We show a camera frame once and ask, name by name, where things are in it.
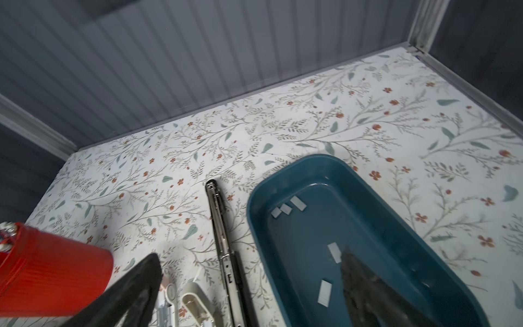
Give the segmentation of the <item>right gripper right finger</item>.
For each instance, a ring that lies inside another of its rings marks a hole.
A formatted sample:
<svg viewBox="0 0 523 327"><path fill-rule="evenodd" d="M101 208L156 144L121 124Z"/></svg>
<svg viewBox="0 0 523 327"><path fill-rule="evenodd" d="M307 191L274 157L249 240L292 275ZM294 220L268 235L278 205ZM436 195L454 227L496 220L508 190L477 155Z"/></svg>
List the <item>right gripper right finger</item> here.
<svg viewBox="0 0 523 327"><path fill-rule="evenodd" d="M437 326L346 249L341 255L345 306L353 326Z"/></svg>

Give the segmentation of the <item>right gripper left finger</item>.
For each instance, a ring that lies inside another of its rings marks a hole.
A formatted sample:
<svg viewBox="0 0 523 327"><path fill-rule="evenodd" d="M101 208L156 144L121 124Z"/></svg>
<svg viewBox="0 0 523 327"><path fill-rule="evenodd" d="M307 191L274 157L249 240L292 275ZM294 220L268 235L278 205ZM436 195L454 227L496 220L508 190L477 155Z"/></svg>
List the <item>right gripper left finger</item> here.
<svg viewBox="0 0 523 327"><path fill-rule="evenodd" d="M150 253L64 326L148 326L162 282L159 256Z"/></svg>

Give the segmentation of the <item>black stapler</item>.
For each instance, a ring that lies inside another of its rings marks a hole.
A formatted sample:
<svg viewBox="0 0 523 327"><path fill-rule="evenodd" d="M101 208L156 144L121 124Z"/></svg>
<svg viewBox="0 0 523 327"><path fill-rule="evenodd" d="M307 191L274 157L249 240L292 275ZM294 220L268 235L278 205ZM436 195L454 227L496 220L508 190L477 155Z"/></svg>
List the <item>black stapler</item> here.
<svg viewBox="0 0 523 327"><path fill-rule="evenodd" d="M214 179L206 182L205 190L211 211L223 284L229 301L231 323L233 326L254 326L256 320L252 317L247 301L247 289L244 284L239 260L228 241L225 220L226 209L223 197Z"/></svg>

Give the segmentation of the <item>teal plastic tray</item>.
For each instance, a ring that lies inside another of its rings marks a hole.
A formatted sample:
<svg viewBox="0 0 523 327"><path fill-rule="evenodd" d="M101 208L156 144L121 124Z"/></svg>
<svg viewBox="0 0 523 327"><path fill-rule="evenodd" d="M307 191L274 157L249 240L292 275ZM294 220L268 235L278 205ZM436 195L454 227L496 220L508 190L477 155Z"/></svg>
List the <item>teal plastic tray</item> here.
<svg viewBox="0 0 523 327"><path fill-rule="evenodd" d="M288 326L350 326L346 249L440 326L487 326L467 286L345 162L309 155L264 179L247 221Z"/></svg>

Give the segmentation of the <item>red pen cup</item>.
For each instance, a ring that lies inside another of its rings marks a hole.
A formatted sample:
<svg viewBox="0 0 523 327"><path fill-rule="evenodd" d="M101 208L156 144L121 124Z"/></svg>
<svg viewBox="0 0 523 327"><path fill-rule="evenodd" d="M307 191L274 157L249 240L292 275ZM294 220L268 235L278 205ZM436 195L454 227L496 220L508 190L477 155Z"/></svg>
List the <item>red pen cup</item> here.
<svg viewBox="0 0 523 327"><path fill-rule="evenodd" d="M103 294L114 264L108 250L13 226L1 252L1 317L74 316Z"/></svg>

